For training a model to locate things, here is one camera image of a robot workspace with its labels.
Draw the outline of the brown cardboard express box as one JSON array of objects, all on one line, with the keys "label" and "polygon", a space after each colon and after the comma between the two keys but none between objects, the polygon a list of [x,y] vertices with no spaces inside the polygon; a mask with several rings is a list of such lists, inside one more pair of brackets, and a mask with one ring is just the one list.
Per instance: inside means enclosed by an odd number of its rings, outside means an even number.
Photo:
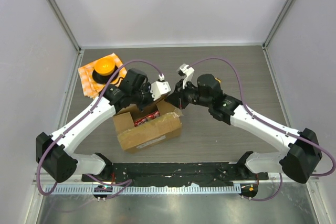
[{"label": "brown cardboard express box", "polygon": [[[135,127],[134,122],[158,110],[160,117]],[[113,117],[123,151],[136,153],[150,146],[178,137],[182,132],[182,111],[159,99],[140,111],[136,105],[122,109]]]}]

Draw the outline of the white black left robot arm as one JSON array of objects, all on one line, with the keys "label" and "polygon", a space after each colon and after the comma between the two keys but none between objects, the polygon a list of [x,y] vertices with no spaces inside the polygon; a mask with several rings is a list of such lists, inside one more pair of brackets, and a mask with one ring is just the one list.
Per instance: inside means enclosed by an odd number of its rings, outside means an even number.
[{"label": "white black left robot arm", "polygon": [[104,155],[76,154],[78,145],[101,123],[131,104],[144,108],[153,102],[147,75],[130,69],[118,86],[108,85],[94,101],[67,125],[53,134],[36,137],[36,161],[58,183],[72,175],[91,174],[105,182],[112,174],[112,163]]}]

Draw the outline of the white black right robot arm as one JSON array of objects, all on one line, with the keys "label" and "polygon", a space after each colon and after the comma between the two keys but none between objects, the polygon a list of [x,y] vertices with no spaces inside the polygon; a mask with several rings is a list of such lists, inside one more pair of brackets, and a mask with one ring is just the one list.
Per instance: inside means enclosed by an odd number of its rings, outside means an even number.
[{"label": "white black right robot arm", "polygon": [[242,179],[256,173],[284,173],[304,184],[322,159],[314,131],[298,131],[245,108],[241,100],[222,91],[220,81],[212,74],[199,76],[196,85],[181,79],[165,101],[179,109],[189,104],[206,107],[214,119],[243,129],[277,149],[275,153],[246,152],[237,166]]}]

